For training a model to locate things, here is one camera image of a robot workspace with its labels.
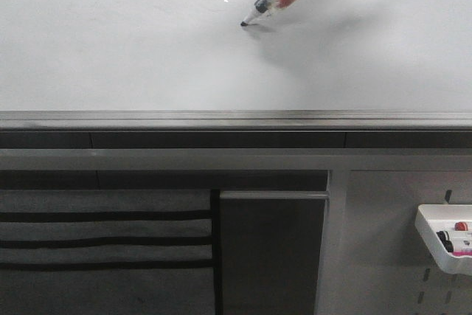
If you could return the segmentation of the grey fabric pocket organizer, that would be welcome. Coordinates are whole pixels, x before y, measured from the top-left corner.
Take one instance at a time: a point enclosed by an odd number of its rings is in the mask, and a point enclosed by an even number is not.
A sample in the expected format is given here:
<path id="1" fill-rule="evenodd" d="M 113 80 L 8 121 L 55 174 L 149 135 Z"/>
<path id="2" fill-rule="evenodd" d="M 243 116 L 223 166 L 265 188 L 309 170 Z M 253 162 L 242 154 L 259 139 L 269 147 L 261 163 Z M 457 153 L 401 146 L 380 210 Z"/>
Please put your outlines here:
<path id="1" fill-rule="evenodd" d="M 4 190 L 3 314 L 218 314 L 208 190 Z"/>

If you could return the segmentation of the white whiteboard with metal frame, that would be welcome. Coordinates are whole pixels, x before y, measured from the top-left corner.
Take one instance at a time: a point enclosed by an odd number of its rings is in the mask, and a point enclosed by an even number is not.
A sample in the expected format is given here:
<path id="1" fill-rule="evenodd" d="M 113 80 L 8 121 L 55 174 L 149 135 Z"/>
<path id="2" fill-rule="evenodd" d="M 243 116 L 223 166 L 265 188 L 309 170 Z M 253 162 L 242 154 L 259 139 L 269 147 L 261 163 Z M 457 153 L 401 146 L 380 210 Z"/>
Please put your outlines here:
<path id="1" fill-rule="evenodd" d="M 1 0 L 1 124 L 471 127 L 471 0 L 254 2 Z"/>

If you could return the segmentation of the black capped marker upper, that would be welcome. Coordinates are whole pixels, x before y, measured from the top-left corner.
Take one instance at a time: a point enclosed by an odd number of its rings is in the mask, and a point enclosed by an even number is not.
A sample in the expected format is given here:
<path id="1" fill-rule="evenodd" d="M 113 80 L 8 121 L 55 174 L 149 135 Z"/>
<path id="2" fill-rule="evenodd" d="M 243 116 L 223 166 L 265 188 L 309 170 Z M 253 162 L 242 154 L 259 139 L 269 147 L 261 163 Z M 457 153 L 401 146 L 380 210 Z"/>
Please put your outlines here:
<path id="1" fill-rule="evenodd" d="M 472 235 L 469 231 L 439 231 L 437 232 L 437 236 L 441 241 L 449 241 L 449 240 L 471 240 Z"/>

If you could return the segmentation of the dark grey panel with rail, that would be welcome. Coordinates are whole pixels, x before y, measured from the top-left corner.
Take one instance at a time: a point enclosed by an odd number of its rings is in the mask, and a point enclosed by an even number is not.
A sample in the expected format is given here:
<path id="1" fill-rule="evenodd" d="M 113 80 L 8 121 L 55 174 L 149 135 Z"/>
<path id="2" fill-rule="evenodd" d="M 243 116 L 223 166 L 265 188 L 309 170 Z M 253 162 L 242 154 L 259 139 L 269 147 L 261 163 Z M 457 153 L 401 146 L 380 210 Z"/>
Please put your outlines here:
<path id="1" fill-rule="evenodd" d="M 225 314 L 313 314 L 326 192 L 224 191 Z"/>

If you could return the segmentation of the white plastic marker tray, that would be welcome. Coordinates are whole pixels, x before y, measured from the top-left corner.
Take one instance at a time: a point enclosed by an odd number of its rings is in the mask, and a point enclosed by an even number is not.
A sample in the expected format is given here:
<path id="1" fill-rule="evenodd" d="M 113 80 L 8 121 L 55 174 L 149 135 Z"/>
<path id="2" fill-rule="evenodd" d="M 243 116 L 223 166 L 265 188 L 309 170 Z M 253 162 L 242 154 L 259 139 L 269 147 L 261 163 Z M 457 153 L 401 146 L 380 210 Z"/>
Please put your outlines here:
<path id="1" fill-rule="evenodd" d="M 438 238 L 439 231 L 452 231 L 458 221 L 469 223 L 470 204 L 421 204 L 418 207 L 415 226 L 439 268 L 448 274 L 471 275 L 471 256 L 453 256 L 445 250 Z"/>

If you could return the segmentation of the white pegboard panel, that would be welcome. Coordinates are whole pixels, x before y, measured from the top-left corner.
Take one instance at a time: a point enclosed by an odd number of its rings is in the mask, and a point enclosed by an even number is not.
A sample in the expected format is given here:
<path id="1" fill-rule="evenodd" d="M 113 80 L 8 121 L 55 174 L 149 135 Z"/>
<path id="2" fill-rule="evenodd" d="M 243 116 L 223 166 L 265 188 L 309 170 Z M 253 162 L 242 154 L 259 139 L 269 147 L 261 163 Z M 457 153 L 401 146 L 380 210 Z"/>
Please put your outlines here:
<path id="1" fill-rule="evenodd" d="M 421 204 L 471 202 L 466 171 L 333 171 L 318 314 L 469 314 L 471 278 L 441 271 L 417 232 Z"/>

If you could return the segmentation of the black capped marker pink label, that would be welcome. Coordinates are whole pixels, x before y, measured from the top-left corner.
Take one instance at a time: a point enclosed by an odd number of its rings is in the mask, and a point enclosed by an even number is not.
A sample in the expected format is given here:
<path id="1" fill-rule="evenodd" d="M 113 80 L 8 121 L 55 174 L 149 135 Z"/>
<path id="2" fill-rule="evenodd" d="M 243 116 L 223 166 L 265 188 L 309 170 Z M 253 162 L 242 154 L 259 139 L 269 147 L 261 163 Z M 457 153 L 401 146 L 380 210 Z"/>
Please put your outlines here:
<path id="1" fill-rule="evenodd" d="M 453 239 L 453 240 L 444 240 L 442 242 L 445 250 L 452 254 L 453 256 L 471 256 L 472 255 L 472 248 L 471 248 L 471 241 L 470 240 L 460 240 L 460 239 Z"/>

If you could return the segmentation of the red capped marker in tray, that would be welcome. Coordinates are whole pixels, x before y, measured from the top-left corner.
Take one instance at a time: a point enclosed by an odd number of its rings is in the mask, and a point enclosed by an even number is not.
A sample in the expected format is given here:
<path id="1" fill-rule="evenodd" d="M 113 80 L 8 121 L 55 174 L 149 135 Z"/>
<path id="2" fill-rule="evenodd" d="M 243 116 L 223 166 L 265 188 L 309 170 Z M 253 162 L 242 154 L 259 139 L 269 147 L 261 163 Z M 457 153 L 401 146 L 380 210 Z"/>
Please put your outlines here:
<path id="1" fill-rule="evenodd" d="M 467 232 L 470 230 L 469 223 L 466 221 L 458 221 L 454 224 L 454 230 L 459 232 Z"/>

